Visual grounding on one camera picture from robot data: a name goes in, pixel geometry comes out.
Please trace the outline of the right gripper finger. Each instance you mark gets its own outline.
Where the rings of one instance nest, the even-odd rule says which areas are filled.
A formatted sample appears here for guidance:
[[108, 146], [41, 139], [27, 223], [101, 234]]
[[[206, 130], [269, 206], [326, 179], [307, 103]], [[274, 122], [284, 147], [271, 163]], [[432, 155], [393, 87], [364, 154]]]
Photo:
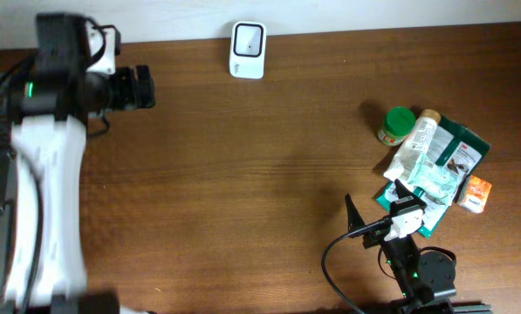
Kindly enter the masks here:
[[350, 194], [345, 195], [346, 212], [347, 212], [347, 231], [350, 238], [354, 238], [353, 232], [363, 229], [366, 224], [362, 219], [360, 212], [355, 207]]
[[398, 201], [412, 201], [414, 199], [413, 193], [399, 179], [394, 181], [394, 185]]

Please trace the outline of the teal wipes packet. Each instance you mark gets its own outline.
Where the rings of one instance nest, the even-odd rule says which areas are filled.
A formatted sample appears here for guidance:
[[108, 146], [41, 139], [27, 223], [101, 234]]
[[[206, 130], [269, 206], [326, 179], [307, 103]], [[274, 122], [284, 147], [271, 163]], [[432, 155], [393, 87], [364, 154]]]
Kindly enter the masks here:
[[421, 188], [439, 204], [450, 206], [460, 182], [460, 175], [437, 166], [426, 154], [421, 154], [408, 177], [408, 185]]

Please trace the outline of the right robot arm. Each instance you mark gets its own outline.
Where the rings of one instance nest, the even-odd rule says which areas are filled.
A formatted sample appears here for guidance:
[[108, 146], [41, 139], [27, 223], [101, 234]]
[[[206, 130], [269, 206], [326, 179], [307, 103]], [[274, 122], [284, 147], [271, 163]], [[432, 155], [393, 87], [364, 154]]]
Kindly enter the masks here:
[[394, 181], [397, 199], [388, 214], [365, 223], [350, 195], [345, 196], [348, 236], [360, 237], [365, 249], [377, 247], [386, 257], [402, 300], [393, 301], [394, 313], [453, 313], [450, 299], [456, 294], [456, 255], [438, 247], [420, 248], [412, 234], [423, 225], [427, 204], [400, 181]]

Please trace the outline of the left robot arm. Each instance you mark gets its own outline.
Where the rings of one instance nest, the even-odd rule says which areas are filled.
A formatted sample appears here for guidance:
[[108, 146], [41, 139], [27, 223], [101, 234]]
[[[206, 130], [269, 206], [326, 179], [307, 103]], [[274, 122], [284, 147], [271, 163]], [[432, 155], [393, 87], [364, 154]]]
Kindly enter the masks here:
[[90, 119], [149, 109], [145, 65], [117, 67], [111, 24], [69, 12], [39, 13], [38, 48], [13, 68], [6, 113], [16, 164], [15, 239], [3, 297], [9, 310], [123, 313], [112, 292], [89, 294], [79, 226], [79, 182]]

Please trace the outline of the green gloves package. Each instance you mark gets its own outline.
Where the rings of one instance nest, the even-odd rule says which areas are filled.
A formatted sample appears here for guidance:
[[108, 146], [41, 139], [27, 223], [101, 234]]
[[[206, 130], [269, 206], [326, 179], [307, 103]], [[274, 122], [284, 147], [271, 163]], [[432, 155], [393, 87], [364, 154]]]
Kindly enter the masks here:
[[[445, 167], [460, 175], [456, 197], [464, 181], [480, 165], [490, 149], [491, 144], [468, 127], [441, 116], [426, 155], [437, 166]], [[426, 203], [427, 207], [422, 217], [423, 225], [418, 229], [418, 232], [427, 238], [431, 237], [454, 200], [450, 206], [442, 205], [430, 195], [427, 195], [421, 188], [408, 185], [408, 181], [401, 181], [401, 183]], [[394, 181], [389, 180], [382, 194], [377, 197], [377, 202], [386, 211], [390, 211], [390, 203], [396, 200], [398, 200], [398, 197]]]

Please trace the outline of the orange snack packet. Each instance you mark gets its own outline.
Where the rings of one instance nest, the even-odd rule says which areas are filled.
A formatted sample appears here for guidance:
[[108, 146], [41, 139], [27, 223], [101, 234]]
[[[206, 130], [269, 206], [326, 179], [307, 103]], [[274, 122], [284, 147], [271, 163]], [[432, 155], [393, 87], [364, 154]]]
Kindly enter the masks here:
[[470, 175], [464, 181], [456, 203], [472, 213], [481, 214], [484, 211], [492, 184]]

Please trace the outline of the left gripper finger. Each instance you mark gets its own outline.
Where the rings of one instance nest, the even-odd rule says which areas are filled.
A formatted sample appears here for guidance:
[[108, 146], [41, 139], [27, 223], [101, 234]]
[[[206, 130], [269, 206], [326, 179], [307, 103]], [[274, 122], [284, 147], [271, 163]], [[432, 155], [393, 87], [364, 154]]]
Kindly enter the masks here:
[[138, 108], [148, 109], [155, 106], [154, 96], [154, 80], [148, 65], [137, 65], [137, 83], [138, 83]]
[[113, 109], [131, 111], [137, 108], [136, 78], [134, 70], [129, 67], [116, 69], [113, 75]]

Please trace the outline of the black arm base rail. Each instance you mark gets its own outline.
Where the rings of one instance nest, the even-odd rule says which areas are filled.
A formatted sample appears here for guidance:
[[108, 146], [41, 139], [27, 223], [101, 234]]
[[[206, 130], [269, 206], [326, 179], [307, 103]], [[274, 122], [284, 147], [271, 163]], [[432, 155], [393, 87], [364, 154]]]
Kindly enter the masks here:
[[492, 314], [492, 306], [478, 302], [452, 303], [443, 300], [437, 303], [414, 306], [407, 302], [390, 304], [391, 313], [401, 314]]

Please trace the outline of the white tube with tan cap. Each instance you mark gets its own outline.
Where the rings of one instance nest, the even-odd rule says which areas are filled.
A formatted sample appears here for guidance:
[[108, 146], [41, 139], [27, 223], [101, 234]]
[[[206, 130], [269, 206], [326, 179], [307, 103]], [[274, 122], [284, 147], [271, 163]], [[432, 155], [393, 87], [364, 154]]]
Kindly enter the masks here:
[[418, 159], [427, 153], [440, 120], [439, 112], [431, 109], [422, 111], [411, 133], [401, 143], [388, 169], [384, 172], [385, 178], [391, 181], [408, 180]]

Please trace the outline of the green lidded jar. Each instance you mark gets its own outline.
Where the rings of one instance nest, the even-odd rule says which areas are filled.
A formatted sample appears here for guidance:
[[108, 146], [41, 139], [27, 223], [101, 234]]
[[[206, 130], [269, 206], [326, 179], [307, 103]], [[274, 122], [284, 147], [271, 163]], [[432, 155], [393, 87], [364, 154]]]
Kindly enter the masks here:
[[406, 107], [397, 106], [391, 109], [377, 131], [379, 141], [389, 147], [400, 145], [415, 126], [416, 117]]

